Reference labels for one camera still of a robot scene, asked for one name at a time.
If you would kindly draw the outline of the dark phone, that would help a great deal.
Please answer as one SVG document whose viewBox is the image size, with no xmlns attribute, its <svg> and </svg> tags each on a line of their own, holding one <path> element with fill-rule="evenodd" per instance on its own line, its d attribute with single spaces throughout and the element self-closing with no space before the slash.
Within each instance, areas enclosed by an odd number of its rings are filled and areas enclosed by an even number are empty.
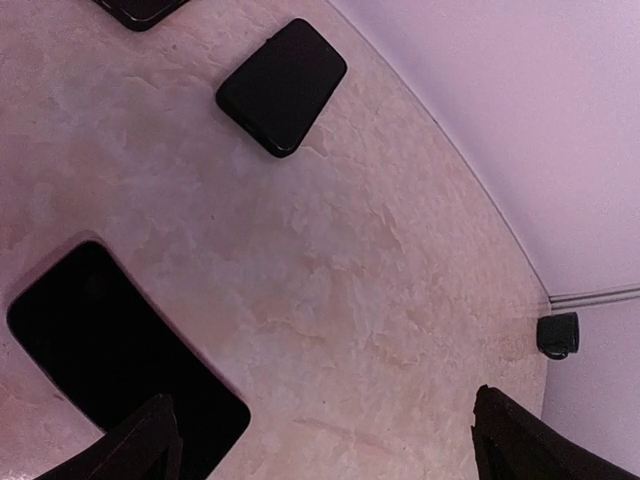
<svg viewBox="0 0 640 480">
<path fill-rule="evenodd" d="M 7 323 L 49 379 L 104 432 L 153 396 L 170 396 L 184 479 L 207 478 L 249 426 L 248 406 L 96 241 L 77 245 L 21 292 Z"/>
</svg>

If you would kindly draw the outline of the black phone case horizontal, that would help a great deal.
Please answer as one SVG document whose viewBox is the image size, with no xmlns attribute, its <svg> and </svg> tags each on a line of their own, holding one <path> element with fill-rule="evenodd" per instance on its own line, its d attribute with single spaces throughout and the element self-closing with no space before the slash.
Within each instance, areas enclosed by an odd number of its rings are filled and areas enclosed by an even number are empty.
<svg viewBox="0 0 640 480">
<path fill-rule="evenodd" d="M 177 11 L 188 0 L 94 0 L 125 28 L 144 32 Z"/>
</svg>

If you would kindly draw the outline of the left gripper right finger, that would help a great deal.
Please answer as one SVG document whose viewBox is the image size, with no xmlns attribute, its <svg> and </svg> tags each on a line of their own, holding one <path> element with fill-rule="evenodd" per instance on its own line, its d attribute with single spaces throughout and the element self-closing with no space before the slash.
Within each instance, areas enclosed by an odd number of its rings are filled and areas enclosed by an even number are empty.
<svg viewBox="0 0 640 480">
<path fill-rule="evenodd" d="M 634 479 L 572 443 L 495 387 L 476 393 L 471 427 L 481 479 Z"/>
</svg>

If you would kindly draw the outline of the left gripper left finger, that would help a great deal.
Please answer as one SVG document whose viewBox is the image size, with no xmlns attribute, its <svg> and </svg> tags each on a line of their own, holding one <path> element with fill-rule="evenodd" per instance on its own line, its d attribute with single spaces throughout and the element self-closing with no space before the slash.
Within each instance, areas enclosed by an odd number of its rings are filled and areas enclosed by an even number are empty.
<svg viewBox="0 0 640 480">
<path fill-rule="evenodd" d="M 46 479 L 178 479 L 181 437 L 169 395 L 156 395 Z"/>
</svg>

